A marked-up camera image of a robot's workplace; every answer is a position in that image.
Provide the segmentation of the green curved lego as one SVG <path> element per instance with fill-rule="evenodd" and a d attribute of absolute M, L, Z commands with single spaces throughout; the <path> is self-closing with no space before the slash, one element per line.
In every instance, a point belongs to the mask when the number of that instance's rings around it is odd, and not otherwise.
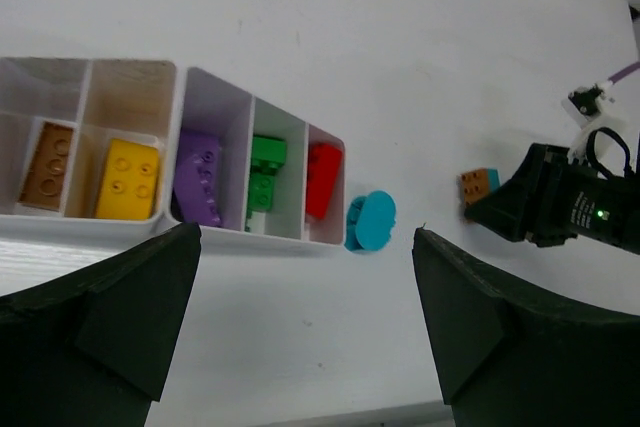
<path fill-rule="evenodd" d="M 248 209 L 269 212 L 273 205 L 274 185 L 273 175 L 252 172 L 249 177 Z"/>

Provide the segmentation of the purple lego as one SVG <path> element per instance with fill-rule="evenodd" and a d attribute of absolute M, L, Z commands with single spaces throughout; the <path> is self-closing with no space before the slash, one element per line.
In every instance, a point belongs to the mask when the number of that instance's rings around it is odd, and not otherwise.
<path fill-rule="evenodd" d="M 221 165 L 219 139 L 209 133 L 182 129 L 173 180 L 178 218 L 209 227 L 221 227 L 218 177 Z"/>

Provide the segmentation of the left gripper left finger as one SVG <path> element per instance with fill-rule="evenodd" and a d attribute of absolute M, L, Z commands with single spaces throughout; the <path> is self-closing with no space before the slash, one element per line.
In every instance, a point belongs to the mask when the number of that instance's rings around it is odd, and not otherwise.
<path fill-rule="evenodd" d="M 160 400 L 201 255 L 180 224 L 1 298 L 4 426 L 142 426 Z"/>

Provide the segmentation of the green square lego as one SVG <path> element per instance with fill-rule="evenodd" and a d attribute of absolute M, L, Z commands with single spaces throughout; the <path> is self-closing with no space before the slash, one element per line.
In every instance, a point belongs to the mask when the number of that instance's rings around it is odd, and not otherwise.
<path fill-rule="evenodd" d="M 250 156 L 250 172 L 275 176 L 285 165 L 287 143 L 285 140 L 254 135 Z"/>

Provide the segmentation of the yellow lego brick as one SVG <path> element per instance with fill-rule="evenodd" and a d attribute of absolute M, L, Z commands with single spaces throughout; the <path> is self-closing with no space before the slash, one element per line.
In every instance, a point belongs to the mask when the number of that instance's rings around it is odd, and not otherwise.
<path fill-rule="evenodd" d="M 94 217 L 143 221 L 153 212 L 159 175 L 155 147 L 114 138 L 110 141 Z"/>

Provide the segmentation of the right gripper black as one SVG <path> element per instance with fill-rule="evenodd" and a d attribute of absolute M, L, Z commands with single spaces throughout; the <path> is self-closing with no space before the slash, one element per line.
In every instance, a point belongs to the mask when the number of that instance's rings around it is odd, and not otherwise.
<path fill-rule="evenodd" d="M 568 150 L 534 143 L 513 176 L 464 208 L 464 218 L 510 242 L 560 246 L 584 236 L 639 248 L 639 173 L 568 161 Z"/>

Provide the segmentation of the brown long lego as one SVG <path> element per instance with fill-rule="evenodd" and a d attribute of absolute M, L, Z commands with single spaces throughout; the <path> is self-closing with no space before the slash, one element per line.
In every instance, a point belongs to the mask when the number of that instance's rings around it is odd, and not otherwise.
<path fill-rule="evenodd" d="M 74 129 L 44 122 L 21 189 L 27 207 L 58 211 Z"/>

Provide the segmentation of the teal rounded lego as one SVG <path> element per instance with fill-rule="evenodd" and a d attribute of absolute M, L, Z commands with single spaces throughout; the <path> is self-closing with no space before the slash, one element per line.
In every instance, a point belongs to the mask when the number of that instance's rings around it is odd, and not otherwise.
<path fill-rule="evenodd" d="M 385 191 L 356 197 L 346 214 L 344 246 L 351 252 L 377 252 L 391 239 L 396 224 L 396 204 Z"/>

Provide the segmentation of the brown teal lego brick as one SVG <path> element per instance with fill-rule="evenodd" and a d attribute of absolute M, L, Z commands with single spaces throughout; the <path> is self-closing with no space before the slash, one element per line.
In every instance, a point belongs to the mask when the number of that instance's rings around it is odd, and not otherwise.
<path fill-rule="evenodd" d="M 501 185 L 499 172 L 494 168 L 479 168 L 458 176 L 460 214 L 467 222 L 465 211 L 473 203 L 487 197 Z"/>

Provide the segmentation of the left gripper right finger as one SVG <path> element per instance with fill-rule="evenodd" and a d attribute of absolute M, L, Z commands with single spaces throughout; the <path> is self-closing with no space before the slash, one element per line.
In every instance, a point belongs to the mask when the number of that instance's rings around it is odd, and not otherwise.
<path fill-rule="evenodd" d="M 639 319 L 556 294 L 417 229 L 412 257 L 459 426 L 635 426 Z"/>

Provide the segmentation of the red lego brick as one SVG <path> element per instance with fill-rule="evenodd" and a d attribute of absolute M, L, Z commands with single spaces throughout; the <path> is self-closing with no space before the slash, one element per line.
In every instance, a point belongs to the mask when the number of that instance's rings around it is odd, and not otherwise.
<path fill-rule="evenodd" d="M 342 151 L 325 142 L 310 146 L 306 186 L 306 214 L 322 220 L 334 192 L 343 158 Z"/>

